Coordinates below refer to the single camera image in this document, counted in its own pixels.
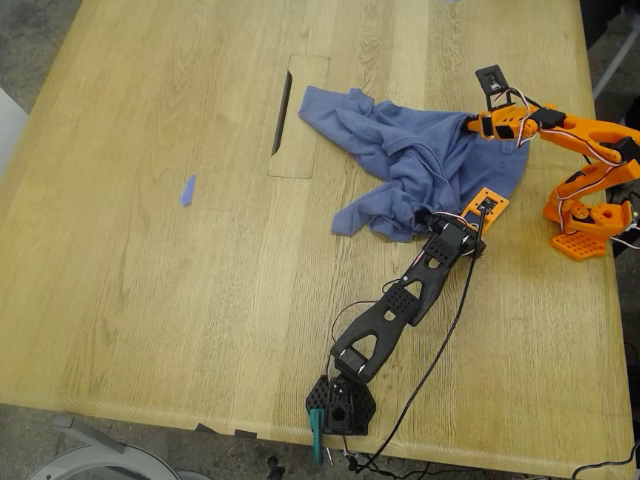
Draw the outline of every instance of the white wire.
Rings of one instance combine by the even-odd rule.
[[[624,240],[620,240],[619,238],[616,237],[611,237],[609,240],[613,240],[614,242],[618,242],[618,243],[622,243],[623,245],[626,245],[629,248],[632,248],[634,250],[640,250],[640,247],[636,246],[636,245],[631,245],[628,242],[625,242]]]
[[[593,155],[594,155],[598,160],[600,160],[602,163],[606,163],[607,165],[612,166],[612,167],[617,167],[617,166],[619,166],[619,165],[620,165],[619,163],[610,162],[609,160],[607,160],[606,158],[604,158],[602,155],[600,155],[600,154],[598,153],[598,151],[597,151],[597,150],[595,150],[595,149],[591,146],[591,144],[590,144],[587,140],[585,140],[584,138],[580,138],[579,136],[574,135],[573,133],[569,133],[569,132],[561,132],[561,131],[557,131],[557,130],[551,130],[551,129],[548,129],[548,128],[540,128],[540,131],[541,131],[541,132],[545,132],[545,133],[551,133],[551,134],[553,134],[553,135],[564,135],[565,137],[571,137],[571,138],[578,139],[578,140],[580,140],[581,142],[584,142],[584,144],[587,146],[587,148],[589,149],[589,151],[590,151],[590,152],[591,152],[591,153],[592,153],[592,154],[593,154]]]
[[[464,222],[464,224],[468,227],[469,226],[469,222],[467,222],[465,220],[465,218],[461,215],[456,215],[455,213],[449,213],[449,212],[433,212],[431,215],[448,215],[450,217],[454,217],[457,218],[458,220],[460,220],[461,222]]]
[[[527,97],[525,97],[524,93],[522,93],[520,91],[520,89],[515,88],[515,87],[509,87],[508,89],[506,89],[504,92],[500,93],[495,101],[498,101],[500,99],[500,97],[507,92],[517,92],[518,95],[520,96],[520,100],[522,100],[522,103],[524,103],[524,106],[527,108],[527,114],[522,118],[522,120],[520,120],[520,128],[518,130],[518,138],[516,140],[516,148],[520,148],[524,143],[527,143],[528,141],[531,141],[532,138],[529,138],[526,142],[522,142],[522,134],[524,132],[524,124],[525,122],[529,119],[529,117],[531,116],[531,106],[529,105],[529,102],[527,101]]]
[[[607,175],[609,175],[609,172],[611,172],[611,170],[613,170],[616,167],[607,168],[607,171],[604,172],[604,175],[602,175],[602,178],[600,180],[598,180],[596,183],[591,183],[589,185],[585,185],[584,187],[576,190],[571,195],[567,195],[566,197],[556,196],[556,199],[558,200],[558,217],[560,217],[560,231],[562,233],[566,233],[567,235],[573,235],[574,233],[576,233],[575,230],[573,232],[565,232],[564,231],[564,218],[562,217],[562,205],[564,204],[564,201],[568,200],[571,197],[575,197],[577,194],[579,194],[581,192],[584,192],[585,190],[588,190],[591,187],[595,187],[597,185],[600,185],[602,182],[604,182],[604,179],[607,178]]]

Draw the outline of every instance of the blue cloth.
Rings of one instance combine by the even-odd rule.
[[[392,240],[425,233],[414,213],[427,208],[460,213],[482,187],[509,197],[522,176],[528,145],[484,140],[463,133],[469,116],[374,105],[360,89],[328,92],[309,86],[300,117],[354,155],[368,173],[385,181],[336,213],[332,231],[353,235],[365,223]]]

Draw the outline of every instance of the black bracket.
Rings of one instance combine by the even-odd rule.
[[[480,82],[480,86],[482,90],[484,90],[485,97],[487,99],[487,109],[488,110],[496,110],[498,108],[505,107],[507,105],[511,105],[513,102],[511,101],[511,93],[507,92],[506,103],[498,106],[492,106],[491,98],[495,95],[499,95],[504,91],[509,90],[509,84],[507,80],[504,78],[502,74],[502,70],[498,65],[492,65],[490,67],[481,68],[480,70],[476,70],[476,77],[478,77],[478,81]]]
[[[369,421],[376,413],[376,402],[366,385],[350,381],[344,375],[327,378],[322,375],[305,402],[307,412],[312,408],[324,410],[322,433],[328,435],[367,435]]]
[[[476,247],[477,232],[463,222],[445,215],[427,218],[432,234],[422,252],[401,279],[358,316],[331,348],[335,367],[355,382],[371,381],[393,352],[404,327],[418,325],[434,304],[453,264]],[[484,246],[483,242],[477,246],[478,254]],[[408,289],[416,282],[420,287],[417,297]],[[354,347],[369,335],[376,339],[371,358]]]

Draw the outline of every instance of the blue tape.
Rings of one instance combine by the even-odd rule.
[[[182,196],[180,197],[180,203],[182,203],[183,207],[187,205],[191,205],[191,199],[193,197],[193,189],[196,186],[196,176],[191,175],[189,180],[187,180],[187,184],[184,187],[184,192],[182,192]]]

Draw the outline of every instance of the orange bracket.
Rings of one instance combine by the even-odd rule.
[[[509,200],[484,187],[473,200],[469,202],[461,216],[464,218],[468,213],[473,213],[479,217],[481,215],[479,208],[484,207],[487,212],[484,217],[484,226],[482,227],[482,233],[484,233],[489,230],[489,227],[495,222],[496,218],[498,218],[504,209],[507,208],[507,205],[509,205]]]

